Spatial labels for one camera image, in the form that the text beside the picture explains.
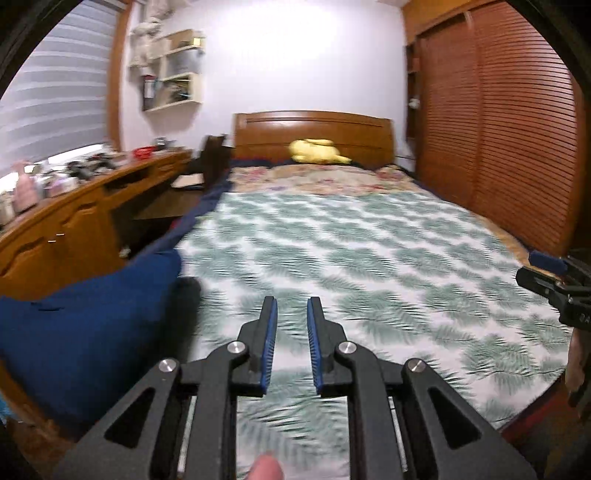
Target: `items on desk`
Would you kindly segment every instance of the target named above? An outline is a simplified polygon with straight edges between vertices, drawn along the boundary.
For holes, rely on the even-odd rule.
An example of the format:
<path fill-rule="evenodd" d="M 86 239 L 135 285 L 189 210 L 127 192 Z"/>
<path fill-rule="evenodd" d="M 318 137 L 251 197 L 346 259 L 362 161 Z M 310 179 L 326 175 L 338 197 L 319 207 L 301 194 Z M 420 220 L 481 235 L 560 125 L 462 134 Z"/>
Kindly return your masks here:
<path fill-rule="evenodd" d="M 117 168 L 125 167 L 132 160 L 133 160 L 133 158 L 131 157 L 131 155 L 128 155 L 127 153 L 126 154 L 119 154 L 118 156 L 116 156 L 112 159 L 114 165 Z"/>
<path fill-rule="evenodd" d="M 12 208 L 12 196 L 4 192 L 0 194 L 0 226 L 6 225 L 14 218 L 14 209 Z"/>
<path fill-rule="evenodd" d="M 172 147 L 174 140 L 169 140 L 166 137 L 158 137 L 154 139 L 154 147 L 157 152 L 167 150 Z"/>
<path fill-rule="evenodd" d="M 150 159 L 154 148 L 155 147 L 153 145 L 150 145 L 149 147 L 136 148 L 132 153 L 136 160 L 145 161 Z"/>
<path fill-rule="evenodd" d="M 46 197 L 57 197 L 58 195 L 76 190 L 78 184 L 79 182 L 76 177 L 70 177 L 67 173 L 56 173 L 45 187 Z"/>
<path fill-rule="evenodd" d="M 88 163 L 96 163 L 96 168 L 108 168 L 109 170 L 115 170 L 117 166 L 113 162 L 113 158 L 111 155 L 101 152 L 95 155 L 92 155 L 90 158 L 86 160 Z"/>
<path fill-rule="evenodd" d="M 12 198 L 14 209 L 18 213 L 24 212 L 35 206 L 40 199 L 35 181 L 28 173 L 25 173 L 25 167 L 27 165 L 28 162 L 24 160 L 18 161 L 14 164 L 14 169 L 18 172 L 18 180 Z"/>
<path fill-rule="evenodd" d="M 81 180 L 90 180 L 94 174 L 86 168 L 86 166 L 79 161 L 72 161 L 68 163 L 66 168 L 67 173 L 72 177 L 78 177 Z"/>
<path fill-rule="evenodd" d="M 203 188 L 203 173 L 179 175 L 171 186 L 174 189 L 201 190 Z"/>

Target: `bed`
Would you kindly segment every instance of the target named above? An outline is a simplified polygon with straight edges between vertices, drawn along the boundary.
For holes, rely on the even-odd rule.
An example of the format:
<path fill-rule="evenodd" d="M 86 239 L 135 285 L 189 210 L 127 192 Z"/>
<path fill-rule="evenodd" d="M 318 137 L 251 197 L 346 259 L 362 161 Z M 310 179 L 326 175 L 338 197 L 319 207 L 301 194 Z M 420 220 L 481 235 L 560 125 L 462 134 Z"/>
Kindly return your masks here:
<path fill-rule="evenodd" d="M 240 474 L 273 451 L 286 478 L 349 477 L 346 401 L 317 398 L 311 380 L 310 296 L 321 298 L 349 339 L 395 362 L 425 359 L 502 427 L 562 373 L 570 337 L 555 310 L 516 285 L 523 251 L 388 166 L 387 119 L 241 113 L 235 157 L 284 161 L 287 145 L 300 138 L 333 140 L 356 167 L 234 168 L 234 190 L 178 245 L 183 274 L 203 287 L 189 360 L 235 339 L 265 295 L 278 301 L 269 392 L 239 400 Z M 307 172 L 321 180 L 314 184 Z M 356 177 L 365 175 L 374 182 Z"/>

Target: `yellow plush toy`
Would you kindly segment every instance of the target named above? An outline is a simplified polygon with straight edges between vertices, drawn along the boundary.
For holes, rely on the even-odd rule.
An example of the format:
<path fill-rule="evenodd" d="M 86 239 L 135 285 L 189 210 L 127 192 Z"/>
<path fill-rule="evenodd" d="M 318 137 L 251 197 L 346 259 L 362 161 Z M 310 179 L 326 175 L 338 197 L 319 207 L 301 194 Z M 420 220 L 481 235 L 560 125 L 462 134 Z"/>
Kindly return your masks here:
<path fill-rule="evenodd" d="M 351 163 L 342 157 L 331 140 L 294 140 L 290 144 L 291 158 L 300 163 Z"/>

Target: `wall shelf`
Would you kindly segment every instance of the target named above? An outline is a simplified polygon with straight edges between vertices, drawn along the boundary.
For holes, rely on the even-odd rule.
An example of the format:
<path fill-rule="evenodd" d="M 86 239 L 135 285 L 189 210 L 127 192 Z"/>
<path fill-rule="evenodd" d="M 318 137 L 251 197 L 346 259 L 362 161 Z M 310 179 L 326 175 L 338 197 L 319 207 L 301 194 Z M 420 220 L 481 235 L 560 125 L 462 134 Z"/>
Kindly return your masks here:
<path fill-rule="evenodd" d="M 145 113 L 202 102 L 203 40 L 201 32 L 182 30 L 154 41 L 151 59 L 157 84 L 151 108 Z"/>
<path fill-rule="evenodd" d="M 166 105 L 161 105 L 161 106 L 151 108 L 149 110 L 144 111 L 144 113 L 158 112 L 160 110 L 164 110 L 164 109 L 172 107 L 172 106 L 186 105 L 188 103 L 201 103 L 201 102 L 199 102 L 198 100 L 181 100 L 179 102 L 171 102 L 171 103 L 167 103 Z"/>

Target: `cabinet door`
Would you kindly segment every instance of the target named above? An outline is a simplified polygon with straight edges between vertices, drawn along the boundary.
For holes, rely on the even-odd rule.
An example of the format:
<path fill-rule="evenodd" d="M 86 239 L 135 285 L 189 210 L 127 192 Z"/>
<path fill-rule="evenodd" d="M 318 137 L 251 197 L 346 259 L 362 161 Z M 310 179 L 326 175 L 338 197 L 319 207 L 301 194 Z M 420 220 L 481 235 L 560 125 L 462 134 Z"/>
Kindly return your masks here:
<path fill-rule="evenodd" d="M 505 2 L 472 11 L 481 58 L 482 153 L 473 210 L 562 255 L 579 206 L 573 84 L 559 56 Z"/>
<path fill-rule="evenodd" d="M 418 178 L 442 198 L 468 207 L 480 102 L 475 43 L 464 16 L 427 33 L 420 50 L 423 147 Z"/>
<path fill-rule="evenodd" d="M 69 273 L 65 284 L 114 272 L 123 266 L 108 212 L 96 190 L 58 211 L 55 240 Z"/>
<path fill-rule="evenodd" d="M 46 220 L 28 228 L 0 251 L 0 296 L 39 300 L 59 288 L 51 229 Z"/>

